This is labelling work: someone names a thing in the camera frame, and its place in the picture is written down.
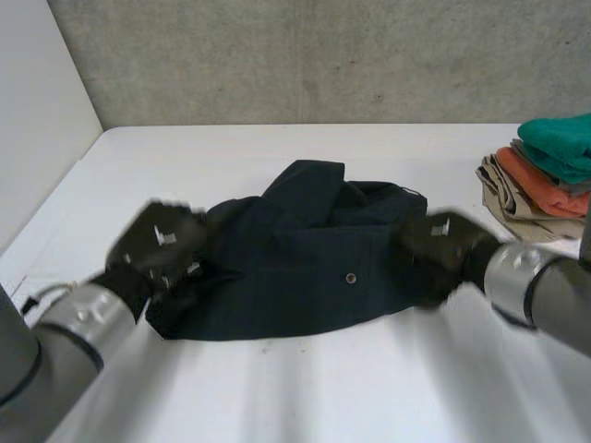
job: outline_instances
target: beige cloth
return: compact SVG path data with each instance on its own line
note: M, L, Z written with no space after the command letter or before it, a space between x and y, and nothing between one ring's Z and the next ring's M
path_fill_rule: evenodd
M482 203L515 236L529 242L581 238L585 218L554 217L536 206L524 190L497 163L494 155L476 170L482 181Z

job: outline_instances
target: orange towel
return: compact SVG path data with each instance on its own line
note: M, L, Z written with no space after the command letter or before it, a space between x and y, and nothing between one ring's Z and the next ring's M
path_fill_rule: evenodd
M498 150L497 160L544 212L557 217L587 214L590 192L577 197L571 196L553 185L537 168L520 159L511 148Z

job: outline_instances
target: white wall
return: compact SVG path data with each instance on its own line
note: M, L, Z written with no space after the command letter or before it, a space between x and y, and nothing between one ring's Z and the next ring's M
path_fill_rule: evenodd
M102 131L45 0L1 0L0 252Z

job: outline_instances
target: concrete wall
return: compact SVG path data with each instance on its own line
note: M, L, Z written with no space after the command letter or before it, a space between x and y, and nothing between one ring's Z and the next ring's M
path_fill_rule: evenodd
M0 55L1 254L102 129L44 0L2 0Z
M105 126L591 111L589 0L49 0Z

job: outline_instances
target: gray wall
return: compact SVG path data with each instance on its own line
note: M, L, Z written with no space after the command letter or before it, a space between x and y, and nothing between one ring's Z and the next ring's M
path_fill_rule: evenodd
M106 128L591 112L589 0L49 0Z

